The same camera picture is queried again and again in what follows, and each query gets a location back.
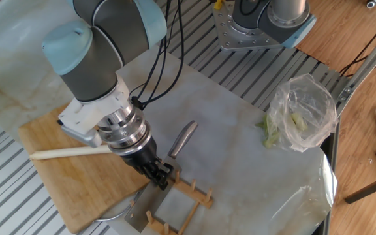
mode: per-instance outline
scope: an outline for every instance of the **metal rod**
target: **metal rod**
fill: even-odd
[[[342,93],[346,89],[353,89],[355,90],[364,80],[365,78],[371,73],[371,71],[376,66],[376,47],[373,49],[372,53],[366,58],[362,66],[357,70],[357,72],[352,76],[352,79],[348,82],[348,84],[343,89]],[[343,109],[346,107],[349,99],[352,97],[354,92],[352,92],[344,101],[341,101],[341,104],[337,108],[337,113],[340,115]]]
[[[345,202],[347,202],[348,204],[352,204],[353,202],[356,202],[357,200],[360,200],[375,192],[376,192],[376,181],[364,187],[363,189],[358,190],[357,192],[349,195],[347,198],[345,198]]]

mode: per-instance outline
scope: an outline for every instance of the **metal bracket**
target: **metal bracket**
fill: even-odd
[[[342,93],[340,93],[339,95],[339,101],[341,102],[346,102],[352,95],[353,93],[353,89],[350,88],[350,87],[345,87],[345,89],[343,89]]]
[[[215,28],[221,49],[223,51],[244,51],[244,50],[258,50],[269,48],[282,48],[276,40],[269,37],[262,30],[246,29],[238,25],[233,20],[232,1],[225,1],[220,10],[214,9],[213,16],[215,20]]]

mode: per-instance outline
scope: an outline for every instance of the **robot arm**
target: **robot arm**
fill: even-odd
[[[75,0],[71,5],[87,23],[66,23],[42,43],[75,96],[59,115],[62,129],[94,148],[105,141],[128,165],[166,188],[172,167],[156,156],[149,123],[115,73],[166,35],[165,17],[151,0]]]

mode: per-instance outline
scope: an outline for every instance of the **metal mounting plate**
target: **metal mounting plate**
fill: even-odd
[[[146,212],[150,211],[152,215],[155,214],[175,183],[175,172],[177,170],[181,172],[181,167],[175,159],[167,156],[164,163],[168,163],[174,167],[168,177],[168,187],[165,190],[161,190],[154,182],[150,181],[124,218],[138,232],[142,232],[149,222]]]
[[[214,9],[215,28],[223,51],[282,48],[277,41],[260,29],[246,29],[233,20],[233,2],[224,2],[220,10]]]

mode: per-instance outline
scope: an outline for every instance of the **clear plastic bag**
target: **clear plastic bag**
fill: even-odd
[[[297,126],[292,114],[304,121],[304,128]],[[310,74],[280,84],[268,110],[268,136],[279,135],[275,144],[283,149],[303,152],[320,146],[337,123],[332,96]]]

